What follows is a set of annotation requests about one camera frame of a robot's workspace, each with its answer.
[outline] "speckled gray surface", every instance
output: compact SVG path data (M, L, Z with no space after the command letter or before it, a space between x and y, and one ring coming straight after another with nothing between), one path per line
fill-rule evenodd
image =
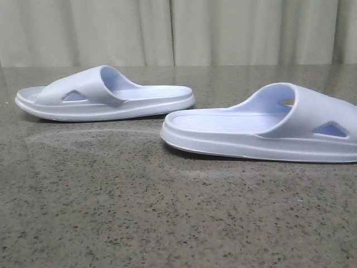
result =
M56 123L13 101L83 69L0 72L0 267L357 267L356 164L194 155L161 141L163 116ZM118 69L196 108L279 81L357 104L356 65Z

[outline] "countertop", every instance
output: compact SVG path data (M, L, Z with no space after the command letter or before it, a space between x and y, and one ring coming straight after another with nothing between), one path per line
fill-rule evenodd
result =
M357 164L195 155L164 144L165 116L61 123L14 103L84 69L0 71L0 267L357 267ZM357 65L117 69L191 87L195 108L273 82L357 105Z

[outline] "ribbed footbed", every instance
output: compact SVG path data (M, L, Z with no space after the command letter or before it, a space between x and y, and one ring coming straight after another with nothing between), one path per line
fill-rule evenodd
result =
M41 92L24 94L23 96L30 102L34 102ZM153 99L177 97L189 93L189 89L178 86L143 86L129 90L113 91L113 94L119 99Z
M172 123L183 130L214 133L258 133L272 128L283 120L286 114L248 114L231 113L225 115L177 116Z

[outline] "white curtain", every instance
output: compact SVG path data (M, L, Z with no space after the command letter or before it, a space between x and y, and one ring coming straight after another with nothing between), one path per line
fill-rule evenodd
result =
M2 66L357 63L357 0L0 0Z

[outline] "slide sandal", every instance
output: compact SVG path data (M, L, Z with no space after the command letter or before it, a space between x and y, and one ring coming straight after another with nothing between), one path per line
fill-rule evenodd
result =
M105 121L164 114L192 106L188 87L138 85L110 66L98 66L46 87L20 90L15 102L26 112L57 121Z
M298 85L275 83L230 108L170 113L161 137L177 149L198 154L354 162L357 107Z

